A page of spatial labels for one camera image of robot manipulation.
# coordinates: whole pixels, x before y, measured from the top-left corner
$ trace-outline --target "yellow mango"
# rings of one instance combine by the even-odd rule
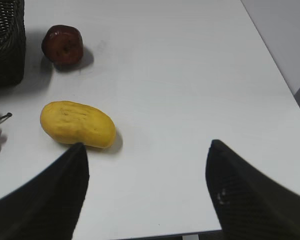
[[[51,138],[62,144],[81,142],[104,149],[116,138],[116,127],[110,117],[92,106],[71,101],[53,101],[46,105],[40,123]]]

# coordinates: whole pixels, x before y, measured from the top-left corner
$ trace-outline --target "red apple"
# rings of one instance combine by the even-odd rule
[[[42,40],[44,55],[58,66],[78,63],[84,55],[84,44],[78,29],[66,25],[54,25]]]

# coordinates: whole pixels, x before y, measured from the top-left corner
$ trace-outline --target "black basket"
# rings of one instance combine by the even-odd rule
[[[26,33],[24,0],[0,0],[0,87],[24,77]]]

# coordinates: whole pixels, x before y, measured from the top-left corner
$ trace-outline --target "fake fruit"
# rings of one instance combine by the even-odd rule
[[[110,147],[116,138],[116,127],[105,113],[92,106],[71,101],[54,101],[40,116],[43,130],[63,144],[82,142],[96,148]]]
[[[66,25],[52,26],[42,41],[41,49],[58,66],[76,64],[84,55],[84,44],[79,30]]]

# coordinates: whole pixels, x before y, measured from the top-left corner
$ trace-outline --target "gray wall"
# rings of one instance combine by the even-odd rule
[[[242,0],[297,101],[300,100],[300,0]]]

